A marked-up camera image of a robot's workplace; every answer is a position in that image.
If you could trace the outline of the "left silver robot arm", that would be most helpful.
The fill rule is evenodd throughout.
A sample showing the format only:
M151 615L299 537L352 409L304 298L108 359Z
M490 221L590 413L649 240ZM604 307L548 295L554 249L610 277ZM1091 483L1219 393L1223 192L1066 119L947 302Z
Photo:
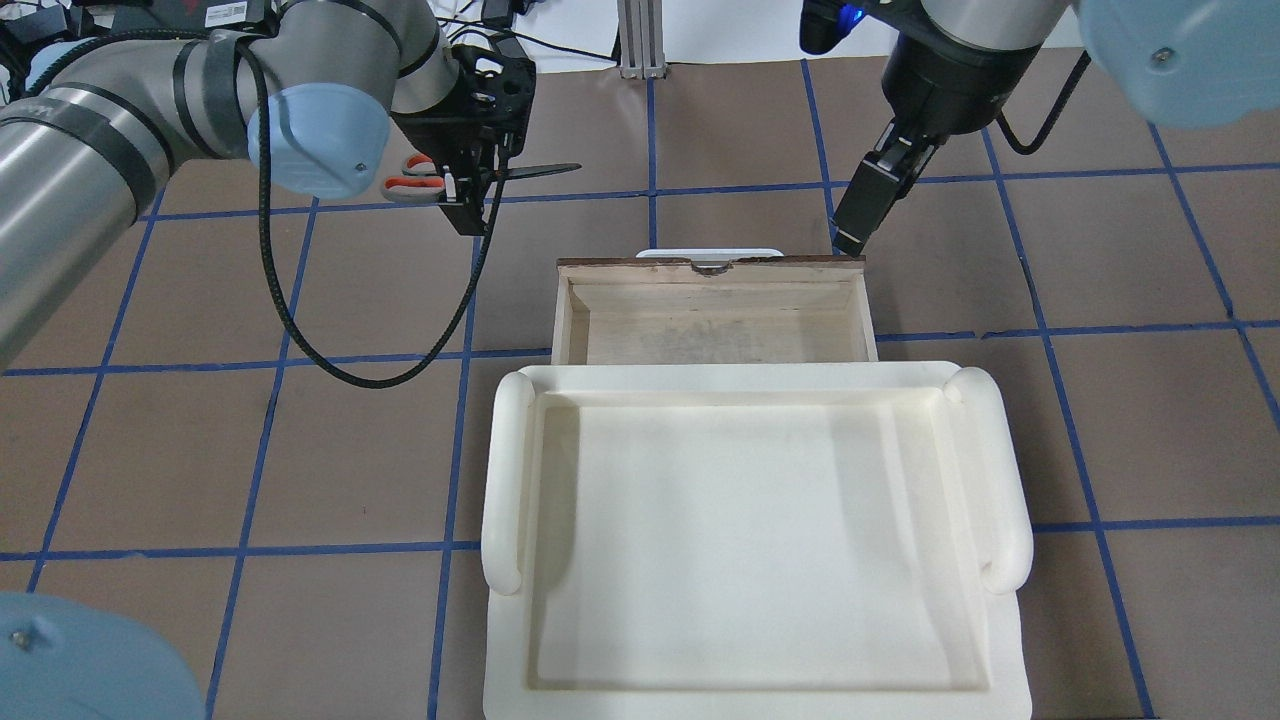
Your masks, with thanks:
M347 199L372 184L392 128L421 158L385 188L425 190L461 234L490 234L484 202L524 145L534 70L524 56L456 46L425 1L285 1L276 29L136 29L37 60L3 109L3 365L10 366L102 255L192 160L259 172L259 245L285 333L301 333L273 259L271 192Z

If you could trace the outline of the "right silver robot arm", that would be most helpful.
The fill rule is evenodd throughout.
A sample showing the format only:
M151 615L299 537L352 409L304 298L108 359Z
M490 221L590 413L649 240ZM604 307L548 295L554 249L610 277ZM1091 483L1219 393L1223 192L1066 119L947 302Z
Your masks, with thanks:
M1066 14L1082 54L1041 128L1019 138L1006 104ZM881 82L892 117L829 219L850 256L952 137L993 124L1015 152L1037 152L1091 68L1157 126L1226 126L1279 104L1275 1L806 1L801 49L828 53L865 20L897 38Z

